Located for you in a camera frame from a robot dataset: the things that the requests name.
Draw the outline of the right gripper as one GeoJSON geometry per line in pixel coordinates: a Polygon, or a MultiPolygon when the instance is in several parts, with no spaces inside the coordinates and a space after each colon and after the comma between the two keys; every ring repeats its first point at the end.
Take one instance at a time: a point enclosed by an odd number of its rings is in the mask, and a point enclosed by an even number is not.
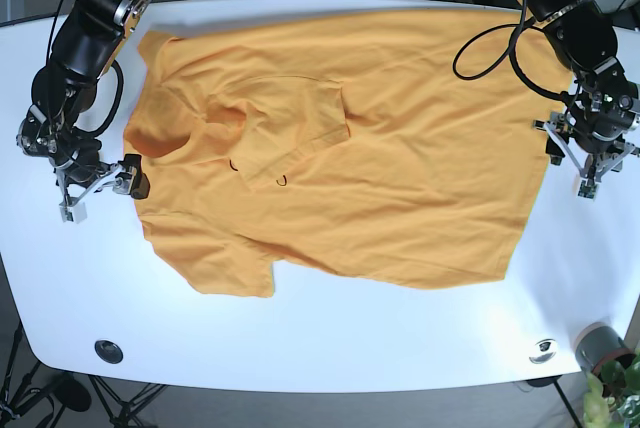
{"type": "Polygon", "coordinates": [[[150,182],[142,169],[139,154],[125,154],[114,163],[115,173],[107,173],[110,165],[100,160],[102,143],[98,137],[111,125],[106,118],[102,124],[86,131],[66,124],[53,128],[47,121],[25,118],[18,131],[18,146],[29,157],[47,158],[56,175],[56,185],[61,191],[59,211],[65,223],[81,223],[87,218],[85,200],[105,187],[119,195],[134,200],[149,196],[150,182]],[[84,190],[77,196],[69,193],[69,186],[84,190]]]}

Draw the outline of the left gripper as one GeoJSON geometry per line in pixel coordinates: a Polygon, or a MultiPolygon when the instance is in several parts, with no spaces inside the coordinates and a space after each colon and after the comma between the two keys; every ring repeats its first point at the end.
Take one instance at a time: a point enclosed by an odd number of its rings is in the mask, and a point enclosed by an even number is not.
{"type": "Polygon", "coordinates": [[[603,177],[620,172],[623,160],[639,156],[639,148],[624,135],[639,126],[639,89],[612,92],[578,88],[561,93],[564,113],[552,113],[532,127],[547,136],[545,153],[551,164],[569,159],[577,168],[577,196],[594,199],[603,177]]]}

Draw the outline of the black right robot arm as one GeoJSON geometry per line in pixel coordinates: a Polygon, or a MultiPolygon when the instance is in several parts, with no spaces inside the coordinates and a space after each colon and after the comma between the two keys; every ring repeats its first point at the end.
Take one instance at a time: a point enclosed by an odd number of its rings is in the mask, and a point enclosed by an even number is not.
{"type": "Polygon", "coordinates": [[[75,0],[64,23],[51,28],[45,65],[32,82],[32,104],[16,142],[25,155],[49,160],[65,222],[83,221],[85,198],[105,188],[135,200],[149,195],[140,156],[127,154],[108,164],[100,158],[99,138],[114,121],[124,91],[116,56],[151,1],[75,0]],[[108,70],[117,78],[112,106],[98,127],[81,129],[79,116],[93,105],[97,84],[108,70]]]}

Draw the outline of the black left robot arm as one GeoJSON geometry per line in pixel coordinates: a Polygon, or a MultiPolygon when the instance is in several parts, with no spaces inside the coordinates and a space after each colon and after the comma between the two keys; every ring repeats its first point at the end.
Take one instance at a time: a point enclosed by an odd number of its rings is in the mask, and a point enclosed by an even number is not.
{"type": "Polygon", "coordinates": [[[639,154],[624,138],[639,126],[639,86],[626,78],[613,25],[594,0],[519,1],[519,20],[508,24],[508,45],[498,59],[509,61],[531,91],[564,105],[563,112],[533,126],[547,135],[550,162],[560,165],[570,159],[581,180],[578,196],[593,199],[606,174],[620,171],[625,158],[639,154]],[[545,36],[560,63],[573,73],[574,92],[552,92],[524,73],[516,47],[527,30],[545,36]]]}

